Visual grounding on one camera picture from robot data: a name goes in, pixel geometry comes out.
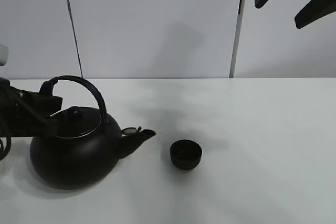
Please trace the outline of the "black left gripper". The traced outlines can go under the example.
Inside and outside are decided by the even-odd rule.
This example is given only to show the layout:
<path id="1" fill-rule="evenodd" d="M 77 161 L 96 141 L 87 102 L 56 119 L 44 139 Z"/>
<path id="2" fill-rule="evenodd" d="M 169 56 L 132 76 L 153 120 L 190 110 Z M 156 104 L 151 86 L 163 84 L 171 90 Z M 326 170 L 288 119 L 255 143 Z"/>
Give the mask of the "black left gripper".
<path id="1" fill-rule="evenodd" d="M 60 111 L 62 101 L 58 96 L 17 89 L 1 78 L 1 137 L 54 137 L 59 121 L 42 115 Z"/>

